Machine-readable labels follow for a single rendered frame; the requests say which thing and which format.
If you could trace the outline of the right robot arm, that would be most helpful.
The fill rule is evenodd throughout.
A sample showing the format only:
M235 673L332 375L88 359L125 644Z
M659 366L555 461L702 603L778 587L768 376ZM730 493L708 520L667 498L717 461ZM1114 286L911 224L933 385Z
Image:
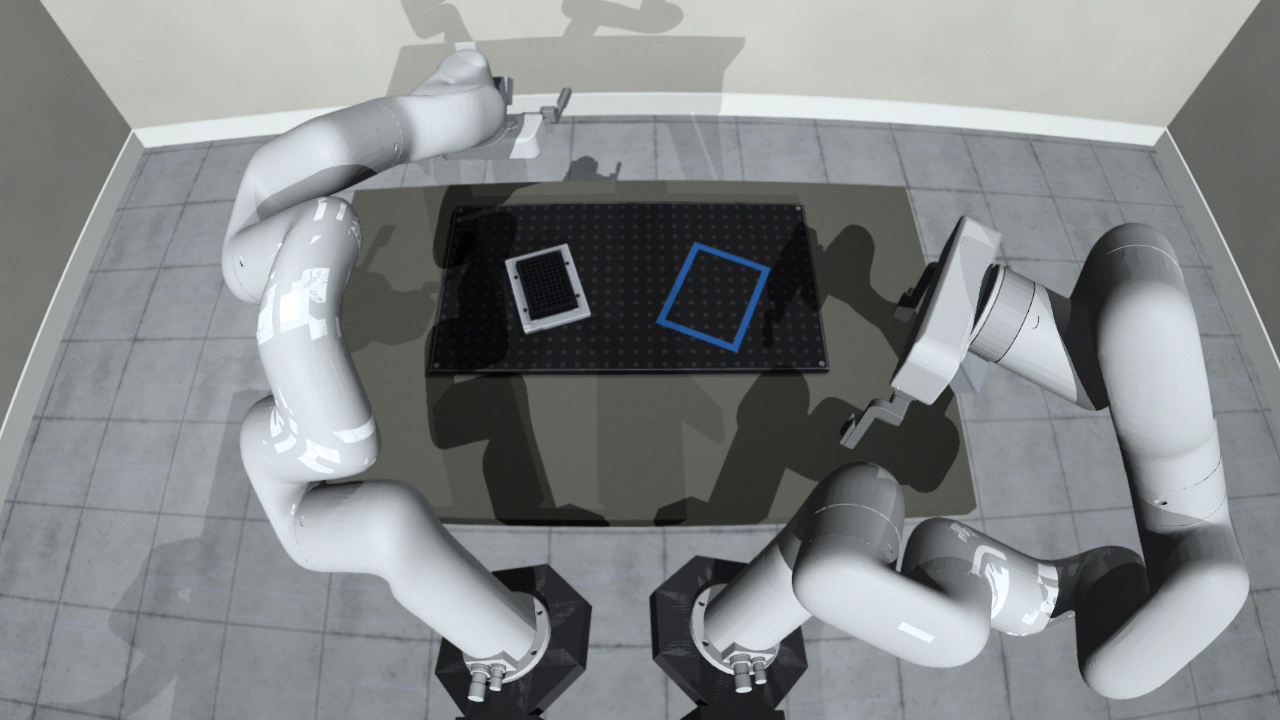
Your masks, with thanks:
M1130 700L1167 682L1233 621L1251 585L1181 277L1169 240L1140 223L1094 243L1069 299L1004 266L948 383L979 395L992 361L1085 410L1108 407L1144 560L1121 546L1041 560L929 518L900 573L899 480L849 462L730 584L694 601L689 626L704 659L744 693L750 675L767 682L780 641L813 615L927 667L972 661L989 626L1030 635L1075 618L1079 670L1097 694Z

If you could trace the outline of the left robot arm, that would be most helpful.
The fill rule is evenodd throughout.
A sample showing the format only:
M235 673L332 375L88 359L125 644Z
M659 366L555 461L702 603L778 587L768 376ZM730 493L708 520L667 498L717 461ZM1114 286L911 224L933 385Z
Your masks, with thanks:
M465 49L410 95L278 135L246 167L221 249L230 292L260 305L257 345L273 395L246 413L239 451L279 541L308 570L384 578L404 609L462 650L474 675L468 700L477 702L486 682L500 691L539 662L549 612L465 550L413 486L332 484L369 469L381 436L342 325L361 223L330 195L392 167L497 141L512 100L513 79L492 77L486 56Z

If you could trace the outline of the blue tape outline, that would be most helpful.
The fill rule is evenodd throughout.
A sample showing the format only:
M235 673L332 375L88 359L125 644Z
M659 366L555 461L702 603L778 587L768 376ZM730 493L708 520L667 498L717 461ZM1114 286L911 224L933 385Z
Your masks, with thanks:
M728 342L726 342L723 340L717 340L716 337L712 337L709 334L704 334L701 332L692 331L692 329L690 329L687 327L678 325L678 324L676 324L673 322L666 320L666 316L669 313L669 307L675 302L675 297L678 293L678 290L680 290L681 284L684 283L684 278L687 274L689 268L692 264L692 259L695 258L695 255L698 252L698 249L700 249L703 251L707 251L707 252L716 254L716 255L718 255L721 258L730 259L730 260L732 260L735 263L741 263L741 264L744 264L746 266L753 266L753 268L755 268L758 270L762 270L762 275L760 275L760 278L759 278L759 281L756 283L756 288L754 290L753 299L750 300L750 304L748 305L748 310L746 310L745 315L742 316L742 322L741 322L741 325L739 327L739 332L737 332L737 334L736 334L736 337L733 340L733 345L731 345L731 343L728 343ZM749 322L750 322L750 319L753 316L753 311L754 311L754 309L756 306L756 301L758 301L758 299L759 299L759 296L762 293L763 286L765 284L765 279L767 279L767 275L769 274L769 272L771 272L769 266L763 266L760 264L749 261L746 259L733 256L730 252L723 252L721 250L710 249L710 247L708 247L705 245L694 242L692 243L692 249L689 252L689 258L684 263L684 266L682 266L681 272L678 273L677 279L675 281L675 286L671 290L669 296L666 300L666 304L664 304L664 306L663 306L663 309L660 311L660 315L657 319L657 324L666 325L666 327L668 327L671 329L680 331L680 332L682 332L685 334L691 334L692 337L696 337L699 340L704 340L707 342L710 342L712 345L718 345L718 346L721 346L723 348L730 348L733 352L737 352L739 351L739 346L741 345L741 341L742 341L742 336L745 334L745 331L748 329L748 324L749 324Z

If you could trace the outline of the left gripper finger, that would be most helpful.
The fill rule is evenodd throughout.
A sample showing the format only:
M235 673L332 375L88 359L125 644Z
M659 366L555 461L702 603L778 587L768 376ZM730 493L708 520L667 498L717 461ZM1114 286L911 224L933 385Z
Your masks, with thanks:
M561 95L559 95L559 97L557 100L557 108L556 106L541 106L539 111L522 111L522 114L541 113L543 119L550 119L552 124L557 124L561 120L561 115L562 115L564 108L567 108L567 104L570 102L571 95L572 95L571 88L570 87L563 87L561 90Z

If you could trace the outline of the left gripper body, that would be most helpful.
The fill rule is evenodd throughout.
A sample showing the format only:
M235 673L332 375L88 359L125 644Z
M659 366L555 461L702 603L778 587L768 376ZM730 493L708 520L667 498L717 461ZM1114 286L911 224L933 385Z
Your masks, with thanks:
M445 160L538 158L547 140L547 126L543 115L540 113L506 114L506 133L497 141L460 152L447 154L443 158Z

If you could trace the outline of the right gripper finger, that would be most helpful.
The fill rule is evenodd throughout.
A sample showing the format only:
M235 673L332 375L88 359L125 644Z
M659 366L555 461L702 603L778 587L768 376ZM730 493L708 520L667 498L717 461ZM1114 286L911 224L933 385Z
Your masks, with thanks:
M908 292L902 293L901 299L899 300L897 306L893 309L892 316L897 318L901 322L909 322L909 319L910 319L910 316L913 316L913 313L915 311L916 305L919 304L923 293L925 293L927 287L931 284L931 279L932 279L932 275L934 273L934 268L936 266L937 266L937 263L929 263L925 266L925 272L923 273L923 275L922 275L920 281L918 282L915 290L911 287L911 288L908 290Z
M899 389L893 389L890 402L884 398L873 398L861 416L858 416L854 413L849 415L849 419L844 423L844 427L838 432L842 436L840 445L854 448L876 416L881 416L882 419L899 425L913 400L916 398L899 392Z

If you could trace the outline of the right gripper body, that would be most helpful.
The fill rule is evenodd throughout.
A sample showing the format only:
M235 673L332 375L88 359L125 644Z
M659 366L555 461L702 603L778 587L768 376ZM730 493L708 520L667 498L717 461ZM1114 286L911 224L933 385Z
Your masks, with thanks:
M1001 240L1000 231L960 217L941 252L891 387L931 405L952 380L1004 279L1004 266L993 266Z

